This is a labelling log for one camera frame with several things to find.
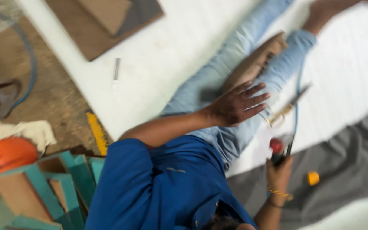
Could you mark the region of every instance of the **man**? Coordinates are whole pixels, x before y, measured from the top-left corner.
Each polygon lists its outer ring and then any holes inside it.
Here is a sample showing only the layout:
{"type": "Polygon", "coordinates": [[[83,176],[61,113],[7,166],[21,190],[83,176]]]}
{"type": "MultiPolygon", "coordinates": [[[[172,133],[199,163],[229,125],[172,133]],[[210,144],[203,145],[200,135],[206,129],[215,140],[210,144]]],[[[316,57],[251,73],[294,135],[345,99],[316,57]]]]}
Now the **man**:
{"type": "Polygon", "coordinates": [[[86,229],[275,230],[286,202],[292,159],[275,168],[267,161],[273,191],[252,219],[232,195],[225,170],[253,138],[261,116],[336,14],[360,0],[317,0],[302,27],[289,35],[289,49],[274,57],[254,81],[211,102],[201,92],[219,92],[250,55],[268,26],[293,0],[263,0],[221,50],[184,83],[163,111],[108,149],[86,229]]]}

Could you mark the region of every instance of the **yellow strip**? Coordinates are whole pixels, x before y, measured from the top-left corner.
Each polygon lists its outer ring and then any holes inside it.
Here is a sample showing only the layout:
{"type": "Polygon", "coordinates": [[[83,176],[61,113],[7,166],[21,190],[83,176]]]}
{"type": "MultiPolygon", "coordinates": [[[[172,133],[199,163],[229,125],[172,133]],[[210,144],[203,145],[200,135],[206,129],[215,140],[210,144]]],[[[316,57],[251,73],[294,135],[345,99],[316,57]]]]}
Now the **yellow strip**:
{"type": "Polygon", "coordinates": [[[97,147],[99,148],[100,155],[105,156],[107,154],[107,141],[103,128],[100,125],[95,114],[91,112],[86,112],[86,117],[92,130],[93,136],[96,139],[97,147]]]}

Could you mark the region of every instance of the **blue jacket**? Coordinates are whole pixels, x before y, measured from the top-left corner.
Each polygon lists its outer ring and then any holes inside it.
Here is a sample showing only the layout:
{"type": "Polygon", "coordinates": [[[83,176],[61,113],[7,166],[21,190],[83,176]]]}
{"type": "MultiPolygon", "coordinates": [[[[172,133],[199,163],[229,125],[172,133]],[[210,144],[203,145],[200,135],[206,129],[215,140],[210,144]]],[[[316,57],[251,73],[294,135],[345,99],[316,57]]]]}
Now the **blue jacket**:
{"type": "Polygon", "coordinates": [[[258,229],[232,195],[211,145],[186,135],[148,150],[125,139],[108,148],[86,229],[201,229],[217,206],[258,229]]]}

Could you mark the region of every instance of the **metal pin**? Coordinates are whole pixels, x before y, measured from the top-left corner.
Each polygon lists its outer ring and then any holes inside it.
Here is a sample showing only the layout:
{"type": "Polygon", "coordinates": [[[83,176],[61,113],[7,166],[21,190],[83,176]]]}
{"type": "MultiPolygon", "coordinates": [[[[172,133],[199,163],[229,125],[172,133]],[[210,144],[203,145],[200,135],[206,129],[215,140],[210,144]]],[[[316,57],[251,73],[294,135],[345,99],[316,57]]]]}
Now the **metal pin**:
{"type": "Polygon", "coordinates": [[[117,78],[119,77],[120,61],[121,58],[116,58],[115,75],[113,76],[113,81],[117,81],[117,78]]]}

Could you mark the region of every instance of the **light blue jeans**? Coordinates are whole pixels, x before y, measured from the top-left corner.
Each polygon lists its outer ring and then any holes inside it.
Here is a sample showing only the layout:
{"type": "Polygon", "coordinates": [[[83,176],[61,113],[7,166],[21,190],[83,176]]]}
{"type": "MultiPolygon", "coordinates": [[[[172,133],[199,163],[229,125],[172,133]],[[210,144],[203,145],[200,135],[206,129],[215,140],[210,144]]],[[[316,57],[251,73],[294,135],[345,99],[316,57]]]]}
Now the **light blue jeans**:
{"type": "MultiPolygon", "coordinates": [[[[269,25],[294,0],[262,0],[222,45],[218,53],[187,82],[182,84],[162,112],[162,116],[195,112],[217,99],[232,71],[256,48],[269,25]]],[[[258,94],[271,93],[268,107],[279,98],[282,87],[302,64],[305,55],[316,43],[315,36],[303,29],[292,32],[286,42],[289,48],[271,60],[267,70],[253,86],[266,83],[258,94]]],[[[253,139],[263,117],[257,115],[237,127],[211,127],[189,133],[211,144],[222,156],[225,170],[253,139]]]]}

